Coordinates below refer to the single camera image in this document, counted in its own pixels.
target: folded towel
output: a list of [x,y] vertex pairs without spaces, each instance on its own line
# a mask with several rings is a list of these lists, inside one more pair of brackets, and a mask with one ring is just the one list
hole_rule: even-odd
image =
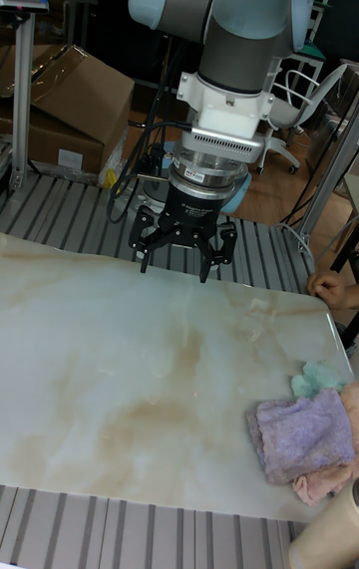
[[313,400],[261,403],[247,420],[272,484],[354,458],[349,419],[335,390],[322,390]]
[[346,386],[340,398],[350,422],[355,457],[351,462],[321,467],[296,478],[293,487],[307,505],[318,504],[327,493],[338,493],[349,480],[359,477],[359,382]]
[[297,374],[291,380],[293,395],[297,398],[314,399],[320,390],[334,388],[341,392],[344,386],[345,381],[324,361],[308,361],[303,368],[303,374]]

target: purple towel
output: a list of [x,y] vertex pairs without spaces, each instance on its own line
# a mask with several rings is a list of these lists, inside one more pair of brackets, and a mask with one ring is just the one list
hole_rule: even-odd
[[247,420],[272,484],[354,458],[349,419],[333,389],[322,390],[314,399],[261,403],[247,413]]

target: pink towel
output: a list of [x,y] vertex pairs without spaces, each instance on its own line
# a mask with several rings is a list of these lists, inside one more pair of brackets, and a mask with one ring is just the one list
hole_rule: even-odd
[[293,487],[307,505],[318,504],[327,493],[338,493],[349,480],[359,477],[359,382],[346,386],[340,398],[349,418],[355,458],[351,462],[320,467],[298,476]]

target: metal shelf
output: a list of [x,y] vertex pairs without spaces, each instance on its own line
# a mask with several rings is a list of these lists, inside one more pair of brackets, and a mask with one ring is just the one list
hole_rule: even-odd
[[[73,252],[136,261],[128,246],[135,210],[106,221],[100,188],[29,173],[0,207],[0,231]],[[277,228],[233,219],[234,261],[210,278],[304,292],[297,242]],[[197,251],[161,248],[151,263],[198,274]],[[26,569],[289,569],[302,524],[0,487],[0,561]]]

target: metal pole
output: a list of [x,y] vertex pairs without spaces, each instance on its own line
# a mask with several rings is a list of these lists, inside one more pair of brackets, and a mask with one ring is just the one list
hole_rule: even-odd
[[16,32],[15,92],[13,123],[13,171],[10,186],[18,189],[26,179],[30,116],[30,88],[35,15]]
[[305,214],[296,228],[304,241],[308,241],[313,228],[318,221],[326,202],[333,192],[343,169],[353,156],[359,140],[359,103],[341,136],[338,148],[334,153],[330,163],[318,183],[318,187],[312,200],[305,211]]

